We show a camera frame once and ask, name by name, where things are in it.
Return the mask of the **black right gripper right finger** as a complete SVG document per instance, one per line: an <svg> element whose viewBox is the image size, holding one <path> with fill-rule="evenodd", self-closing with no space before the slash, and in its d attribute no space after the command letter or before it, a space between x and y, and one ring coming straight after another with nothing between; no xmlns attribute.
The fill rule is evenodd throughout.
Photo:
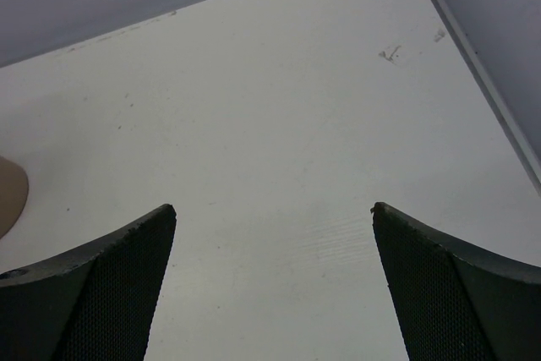
<svg viewBox="0 0 541 361"><path fill-rule="evenodd" d="M540 269L378 202L374 238L411 360L538 360Z"/></svg>

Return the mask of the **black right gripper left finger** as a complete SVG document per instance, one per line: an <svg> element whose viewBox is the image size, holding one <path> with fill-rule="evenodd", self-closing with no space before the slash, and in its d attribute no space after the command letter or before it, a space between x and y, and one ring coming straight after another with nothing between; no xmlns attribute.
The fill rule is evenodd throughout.
<svg viewBox="0 0 541 361"><path fill-rule="evenodd" d="M3 360L142 360L176 229L162 205L1 275Z"/></svg>

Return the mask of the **tan cylindrical bin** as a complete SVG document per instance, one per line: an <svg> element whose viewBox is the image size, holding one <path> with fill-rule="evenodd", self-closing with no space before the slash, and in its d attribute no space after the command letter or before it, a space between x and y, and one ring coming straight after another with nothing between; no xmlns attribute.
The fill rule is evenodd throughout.
<svg viewBox="0 0 541 361"><path fill-rule="evenodd" d="M0 194L0 237L3 238L21 216L29 194L29 179L24 168L3 156Z"/></svg>

